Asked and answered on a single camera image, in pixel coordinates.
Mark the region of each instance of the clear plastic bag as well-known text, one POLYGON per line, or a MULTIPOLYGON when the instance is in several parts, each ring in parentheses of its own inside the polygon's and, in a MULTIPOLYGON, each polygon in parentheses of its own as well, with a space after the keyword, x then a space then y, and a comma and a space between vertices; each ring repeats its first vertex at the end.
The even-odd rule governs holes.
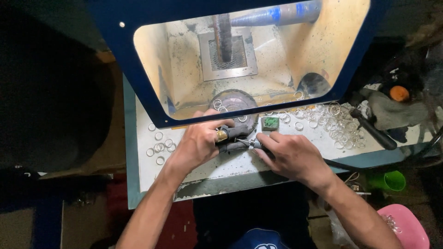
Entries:
POLYGON ((328 211, 326 211, 325 205, 328 204, 320 197, 317 199, 317 204, 331 219, 332 242, 336 245, 349 245, 353 249, 359 249, 359 247, 351 240, 348 233, 343 228, 334 210, 331 208, 326 208, 328 209, 328 211))

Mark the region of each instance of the green polishing compound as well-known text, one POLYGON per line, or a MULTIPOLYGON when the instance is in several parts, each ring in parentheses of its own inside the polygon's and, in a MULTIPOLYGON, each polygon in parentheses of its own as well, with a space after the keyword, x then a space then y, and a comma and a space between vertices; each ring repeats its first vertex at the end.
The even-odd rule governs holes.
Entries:
POLYGON ((261 130, 262 131, 276 131, 280 126, 280 119, 277 117, 262 117, 261 130))

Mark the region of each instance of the dark pants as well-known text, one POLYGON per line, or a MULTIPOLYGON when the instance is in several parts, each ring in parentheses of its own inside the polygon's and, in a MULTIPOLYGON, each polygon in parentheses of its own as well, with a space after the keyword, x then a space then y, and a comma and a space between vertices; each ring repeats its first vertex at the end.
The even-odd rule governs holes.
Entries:
POLYGON ((253 228, 277 231, 289 248, 316 248, 308 214, 306 187, 298 182, 198 198, 195 248, 227 248, 253 228))

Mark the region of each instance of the hand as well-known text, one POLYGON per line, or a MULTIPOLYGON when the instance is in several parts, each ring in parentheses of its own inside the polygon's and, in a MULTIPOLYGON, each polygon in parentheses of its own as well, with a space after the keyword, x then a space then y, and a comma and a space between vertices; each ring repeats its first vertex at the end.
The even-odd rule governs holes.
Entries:
POLYGON ((316 192, 334 180, 334 173, 323 161, 320 151, 305 136, 272 132, 269 136, 258 133, 256 138, 275 155, 275 159, 271 159, 263 150, 255 149, 275 173, 300 181, 316 192))
MULTIPOLYGON (((193 117, 218 113, 214 109, 209 109, 205 113, 197 111, 193 117)), ((166 164, 174 167, 174 172, 178 172, 184 178, 198 166, 213 159, 218 155, 218 147, 215 146, 218 140, 215 129, 222 125, 234 127, 235 124, 234 120, 225 119, 189 125, 166 164)))

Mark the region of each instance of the buffing wheel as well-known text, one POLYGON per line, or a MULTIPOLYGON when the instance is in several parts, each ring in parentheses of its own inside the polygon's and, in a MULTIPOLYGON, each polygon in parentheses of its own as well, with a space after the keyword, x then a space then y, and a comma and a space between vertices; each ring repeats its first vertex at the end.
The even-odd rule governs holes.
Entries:
MULTIPOLYGON (((216 99, 221 101, 221 105, 225 107, 228 112, 257 107, 257 103, 251 95, 237 89, 225 90, 215 95, 209 104, 209 108, 217 109, 213 105, 213 102, 216 99)), ((241 122, 238 118, 234 120, 236 126, 246 124, 250 134, 257 126, 257 122, 258 114, 247 115, 244 122, 241 122)))

